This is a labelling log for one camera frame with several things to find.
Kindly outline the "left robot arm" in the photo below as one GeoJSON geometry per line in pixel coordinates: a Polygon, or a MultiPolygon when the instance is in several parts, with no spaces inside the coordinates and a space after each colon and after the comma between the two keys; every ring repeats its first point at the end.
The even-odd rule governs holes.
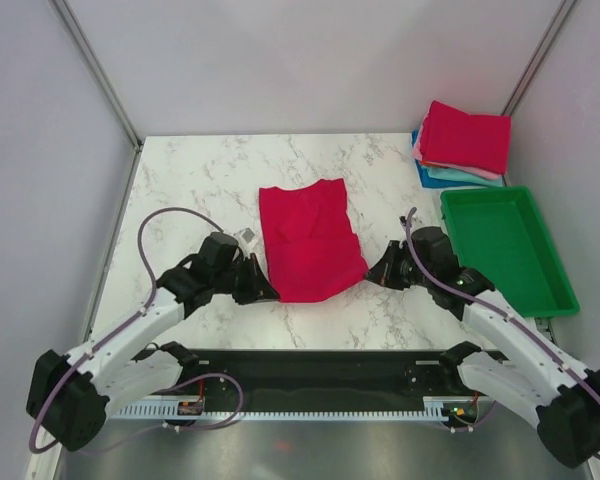
{"type": "Polygon", "coordinates": [[[280,298],[255,254],[228,234],[211,233],[198,252],[153,280],[146,303],[128,319],[65,354],[49,350],[38,358],[26,403],[35,429],[75,452],[127,405],[172,389],[191,392],[200,378],[197,356],[176,341],[149,345],[216,295],[238,305],[280,298]]]}

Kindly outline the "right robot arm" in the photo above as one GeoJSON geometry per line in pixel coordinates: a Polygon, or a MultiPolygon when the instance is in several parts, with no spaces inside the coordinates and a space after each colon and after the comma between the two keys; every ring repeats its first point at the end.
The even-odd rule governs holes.
{"type": "Polygon", "coordinates": [[[440,228],[423,227],[404,241],[390,241],[365,278],[393,290],[426,289],[437,306],[506,357],[500,363],[471,342],[448,349],[437,371],[445,391],[487,395],[533,427],[567,467],[600,459],[600,369],[590,369],[528,325],[487,277],[459,263],[440,228]]]}

